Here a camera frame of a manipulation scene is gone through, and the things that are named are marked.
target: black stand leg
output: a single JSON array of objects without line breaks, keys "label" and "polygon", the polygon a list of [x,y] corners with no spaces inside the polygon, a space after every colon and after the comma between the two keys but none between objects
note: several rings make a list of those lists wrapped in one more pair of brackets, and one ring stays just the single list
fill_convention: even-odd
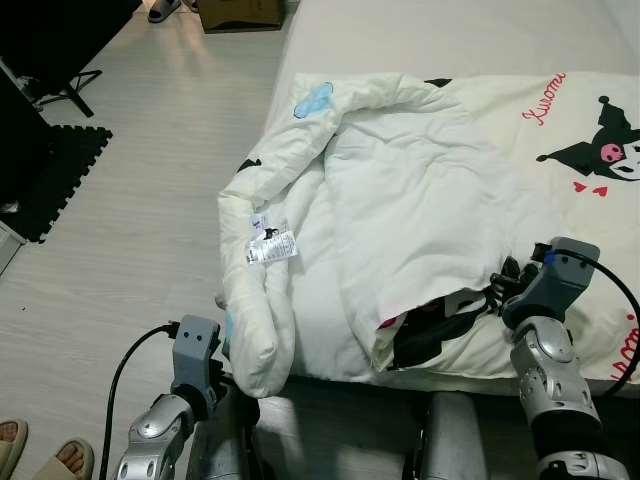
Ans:
[{"label": "black stand leg", "polygon": [[[93,117],[93,112],[89,108],[89,105],[87,105],[85,101],[82,99],[82,97],[80,97],[79,92],[84,87],[86,87],[91,82],[93,82],[96,78],[98,78],[100,75],[102,75],[102,70],[92,70],[90,72],[79,73],[78,75],[76,75],[77,80],[76,80],[75,87],[71,86],[71,83],[67,83],[67,85],[63,88],[65,92],[64,94],[55,95],[46,100],[42,100],[38,102],[38,105],[42,106],[42,105],[46,105],[47,103],[52,103],[58,100],[64,100],[68,98],[73,103],[76,104],[76,106],[80,109],[82,113],[85,114],[86,117],[88,118]],[[84,82],[81,83],[80,81],[82,80],[83,77],[89,77],[89,78],[87,78]]]}]

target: mattress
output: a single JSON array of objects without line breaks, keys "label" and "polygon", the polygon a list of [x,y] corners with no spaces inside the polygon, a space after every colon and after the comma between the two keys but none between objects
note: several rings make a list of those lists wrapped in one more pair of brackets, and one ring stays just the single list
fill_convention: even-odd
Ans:
[{"label": "mattress", "polygon": [[[421,79],[559,71],[634,74],[632,50],[599,0],[304,0],[291,25],[268,123],[282,109],[296,73],[399,71]],[[321,186],[307,221],[322,223]],[[322,243],[297,241],[313,268],[290,273],[296,311],[291,373],[418,390],[515,392],[511,379],[477,379],[425,370],[375,372],[340,311],[336,269]],[[325,285],[318,291],[318,285]],[[607,382],[592,383],[595,392]]]}]

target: cartoon character print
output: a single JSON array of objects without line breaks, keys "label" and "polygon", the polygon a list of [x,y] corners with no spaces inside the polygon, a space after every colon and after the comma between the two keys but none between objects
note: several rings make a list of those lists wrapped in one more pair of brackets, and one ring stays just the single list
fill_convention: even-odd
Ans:
[{"label": "cartoon character print", "polygon": [[[553,158],[584,176],[600,175],[614,180],[633,182],[640,180],[640,129],[633,130],[624,110],[609,103],[609,97],[600,97],[602,112],[598,130],[591,143],[580,142],[563,150],[537,158],[544,162]],[[576,191],[586,186],[574,182]]]}]

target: black wire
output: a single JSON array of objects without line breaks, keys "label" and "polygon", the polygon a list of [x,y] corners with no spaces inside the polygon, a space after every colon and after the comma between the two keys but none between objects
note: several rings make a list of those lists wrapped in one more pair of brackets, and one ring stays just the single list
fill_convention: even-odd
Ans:
[{"label": "black wire", "polygon": [[[636,315],[636,322],[638,322],[638,328],[640,329],[640,305],[638,305],[638,301],[633,296],[633,293],[631,293],[629,288],[611,270],[609,270],[604,265],[601,265],[600,263],[596,262],[595,260],[592,260],[589,257],[585,257],[580,253],[572,252],[571,250],[564,250],[564,249],[552,250],[547,255],[554,255],[554,254],[565,255],[567,257],[575,258],[577,260],[580,260],[586,263],[587,265],[591,265],[595,269],[600,270],[602,273],[604,273],[613,283],[616,284],[616,286],[620,290],[622,290],[622,293],[624,293],[625,297],[627,297],[627,300],[629,300],[629,302],[631,303],[631,306],[633,307],[633,312]],[[602,395],[602,398],[612,397],[613,395],[618,393],[618,391],[627,383],[627,380],[631,378],[631,375],[633,374],[636,367],[638,366],[638,361],[640,361],[640,351],[636,346],[636,350],[633,353],[633,357],[631,357],[629,366],[627,367],[625,372],[622,374],[622,376],[616,381],[616,383],[609,390],[607,390],[604,393],[604,395]]]},{"label": "black wire", "polygon": [[161,327],[156,327],[153,330],[148,331],[143,336],[141,336],[136,343],[134,343],[131,348],[125,353],[124,357],[120,361],[120,365],[116,369],[116,373],[113,376],[113,381],[111,382],[111,389],[109,390],[109,401],[107,402],[107,419],[104,426],[104,441],[102,442],[102,461],[100,463],[100,480],[107,479],[107,468],[109,468],[109,450],[111,449],[111,428],[113,424],[113,404],[116,398],[116,388],[118,388],[118,380],[120,379],[120,374],[124,369],[124,366],[127,364],[127,361],[133,355],[133,352],[142,345],[149,337],[152,337],[156,333],[166,332],[169,333],[171,330],[171,325],[163,325]]}]

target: red heart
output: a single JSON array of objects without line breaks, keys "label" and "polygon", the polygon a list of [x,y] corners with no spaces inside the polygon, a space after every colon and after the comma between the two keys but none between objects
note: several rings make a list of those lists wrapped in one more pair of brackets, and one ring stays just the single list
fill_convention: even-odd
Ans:
[{"label": "red heart", "polygon": [[607,190],[608,190],[607,187],[598,187],[598,188],[595,188],[593,190],[593,193],[597,193],[601,197],[606,197],[607,196]]}]

